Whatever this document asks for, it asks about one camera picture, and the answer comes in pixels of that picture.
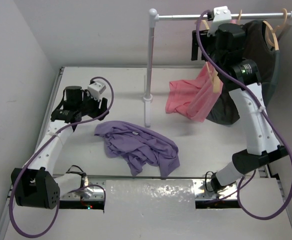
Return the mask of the purple t shirt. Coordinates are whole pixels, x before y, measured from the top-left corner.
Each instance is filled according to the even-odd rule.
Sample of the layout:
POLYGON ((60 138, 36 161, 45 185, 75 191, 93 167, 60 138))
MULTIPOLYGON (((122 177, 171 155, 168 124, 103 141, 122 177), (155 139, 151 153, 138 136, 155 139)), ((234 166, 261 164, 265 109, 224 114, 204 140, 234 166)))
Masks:
POLYGON ((103 139, 106 156, 122 157, 134 177, 146 164, 158 167, 163 178, 180 167, 179 148, 175 142, 148 128, 112 120, 98 124, 94 135, 103 139))

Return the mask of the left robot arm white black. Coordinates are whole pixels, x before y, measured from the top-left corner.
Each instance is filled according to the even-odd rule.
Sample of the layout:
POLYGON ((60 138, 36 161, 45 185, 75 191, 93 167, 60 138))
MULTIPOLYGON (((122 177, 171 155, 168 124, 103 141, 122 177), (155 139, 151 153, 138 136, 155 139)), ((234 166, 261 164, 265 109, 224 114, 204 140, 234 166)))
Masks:
POLYGON ((82 118, 103 120, 108 100, 100 97, 92 86, 67 86, 62 98, 52 111, 46 133, 30 160, 22 168, 15 168, 11 181, 13 196, 18 206, 54 209, 60 197, 83 187, 85 173, 68 170, 54 178, 59 155, 82 118))

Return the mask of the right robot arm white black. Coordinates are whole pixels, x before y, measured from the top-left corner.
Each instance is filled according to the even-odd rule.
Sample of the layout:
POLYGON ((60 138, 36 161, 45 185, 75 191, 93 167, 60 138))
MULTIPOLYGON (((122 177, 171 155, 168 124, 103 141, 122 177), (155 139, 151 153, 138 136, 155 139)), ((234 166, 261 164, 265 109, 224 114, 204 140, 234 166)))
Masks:
POLYGON ((277 85, 279 51, 266 46, 266 25, 254 20, 244 25, 223 23, 214 35, 199 28, 192 32, 193 43, 202 50, 201 58, 212 65, 223 83, 209 119, 221 125, 240 121, 246 137, 246 148, 212 174, 211 192, 288 155, 267 121, 266 106, 277 85))

